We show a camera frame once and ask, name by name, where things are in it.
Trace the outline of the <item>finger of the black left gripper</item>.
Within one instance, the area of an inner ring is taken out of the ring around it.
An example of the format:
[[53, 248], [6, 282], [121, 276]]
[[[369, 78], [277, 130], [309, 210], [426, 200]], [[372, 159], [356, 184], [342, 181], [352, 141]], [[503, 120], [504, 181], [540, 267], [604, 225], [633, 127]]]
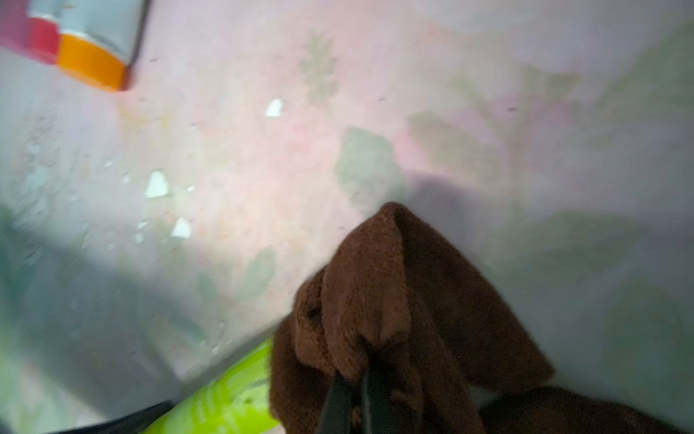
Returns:
[[154, 406], [139, 410], [119, 419], [81, 428], [56, 431], [54, 434], [134, 434], [142, 433], [161, 416], [170, 412], [175, 405], [163, 401]]

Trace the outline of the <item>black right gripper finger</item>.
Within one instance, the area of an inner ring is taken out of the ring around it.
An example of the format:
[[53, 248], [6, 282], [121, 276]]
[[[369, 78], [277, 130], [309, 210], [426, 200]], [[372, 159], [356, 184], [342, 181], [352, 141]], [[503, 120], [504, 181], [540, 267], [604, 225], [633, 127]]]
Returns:
[[359, 392], [336, 372], [325, 398], [317, 434], [397, 433], [390, 390], [381, 371], [367, 371]]

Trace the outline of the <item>brown wiping cloth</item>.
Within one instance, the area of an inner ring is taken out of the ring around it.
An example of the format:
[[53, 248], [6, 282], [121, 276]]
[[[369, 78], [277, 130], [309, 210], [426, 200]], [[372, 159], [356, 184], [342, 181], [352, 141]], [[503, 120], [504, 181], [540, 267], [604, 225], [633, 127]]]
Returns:
[[336, 372], [386, 377], [397, 433], [671, 433], [639, 410], [549, 385], [495, 288], [438, 231], [388, 203], [297, 291], [271, 357], [270, 411], [315, 433]]

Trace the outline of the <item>green toothpaste tube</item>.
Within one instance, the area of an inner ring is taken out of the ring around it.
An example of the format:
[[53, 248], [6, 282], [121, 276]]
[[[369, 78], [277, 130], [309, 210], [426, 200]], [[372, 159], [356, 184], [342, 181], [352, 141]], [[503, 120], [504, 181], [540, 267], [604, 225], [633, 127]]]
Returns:
[[264, 433], [279, 426], [270, 412], [272, 340], [158, 418], [144, 434]]

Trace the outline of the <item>white orange-capped toothpaste tube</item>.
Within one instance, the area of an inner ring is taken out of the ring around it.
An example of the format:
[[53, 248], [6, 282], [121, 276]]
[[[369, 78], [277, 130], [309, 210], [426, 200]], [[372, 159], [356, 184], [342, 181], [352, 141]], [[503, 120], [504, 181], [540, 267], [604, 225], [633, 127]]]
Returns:
[[59, 21], [59, 69], [100, 90], [126, 90], [148, 7], [144, 0], [65, 2]]

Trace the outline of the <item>white pink-capped toothpaste tube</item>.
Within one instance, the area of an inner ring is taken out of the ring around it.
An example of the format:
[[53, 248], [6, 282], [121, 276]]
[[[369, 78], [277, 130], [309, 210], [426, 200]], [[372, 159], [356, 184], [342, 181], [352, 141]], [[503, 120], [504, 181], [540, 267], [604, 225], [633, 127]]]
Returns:
[[60, 50], [63, 0], [31, 0], [27, 7], [28, 49], [34, 59], [55, 65]]

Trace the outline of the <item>magenta toothpaste tube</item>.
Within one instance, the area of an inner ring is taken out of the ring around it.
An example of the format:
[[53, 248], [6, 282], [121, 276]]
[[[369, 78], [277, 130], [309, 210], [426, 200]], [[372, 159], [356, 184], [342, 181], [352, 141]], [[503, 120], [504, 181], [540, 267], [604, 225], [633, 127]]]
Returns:
[[1, 46], [27, 56], [28, 26], [27, 0], [1, 1]]

